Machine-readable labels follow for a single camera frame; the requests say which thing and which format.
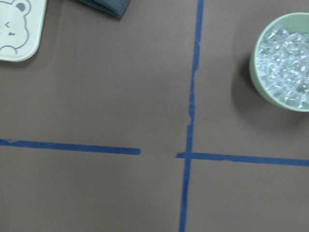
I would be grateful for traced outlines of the dark grey cloth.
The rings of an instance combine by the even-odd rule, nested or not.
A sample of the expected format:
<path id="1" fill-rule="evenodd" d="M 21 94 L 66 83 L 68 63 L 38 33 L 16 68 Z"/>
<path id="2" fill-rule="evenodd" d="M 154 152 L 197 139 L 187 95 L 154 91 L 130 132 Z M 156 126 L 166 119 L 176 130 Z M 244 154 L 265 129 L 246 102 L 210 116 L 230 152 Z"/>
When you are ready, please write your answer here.
<path id="1" fill-rule="evenodd" d="M 123 17 L 130 4 L 130 0 L 79 0 L 79 2 L 118 19 Z"/>

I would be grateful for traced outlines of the green bowl of ice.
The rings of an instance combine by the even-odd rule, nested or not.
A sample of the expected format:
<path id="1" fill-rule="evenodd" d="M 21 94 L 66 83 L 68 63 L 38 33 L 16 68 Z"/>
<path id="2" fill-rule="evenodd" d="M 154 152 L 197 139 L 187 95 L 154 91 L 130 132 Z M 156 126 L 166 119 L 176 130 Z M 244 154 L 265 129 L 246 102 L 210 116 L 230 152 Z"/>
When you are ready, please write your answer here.
<path id="1" fill-rule="evenodd" d="M 260 34 L 249 62 L 251 81 L 269 103 L 309 111 L 309 14 L 290 13 Z"/>

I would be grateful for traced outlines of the cream bear tray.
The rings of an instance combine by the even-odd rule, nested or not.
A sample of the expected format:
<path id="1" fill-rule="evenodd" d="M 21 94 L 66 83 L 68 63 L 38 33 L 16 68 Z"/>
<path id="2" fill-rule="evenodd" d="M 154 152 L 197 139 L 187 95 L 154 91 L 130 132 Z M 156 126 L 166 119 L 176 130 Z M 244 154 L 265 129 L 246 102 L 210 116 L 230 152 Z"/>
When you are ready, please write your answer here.
<path id="1" fill-rule="evenodd" d="M 1 61 L 25 61 L 37 52 L 46 6 L 46 0 L 0 2 Z"/>

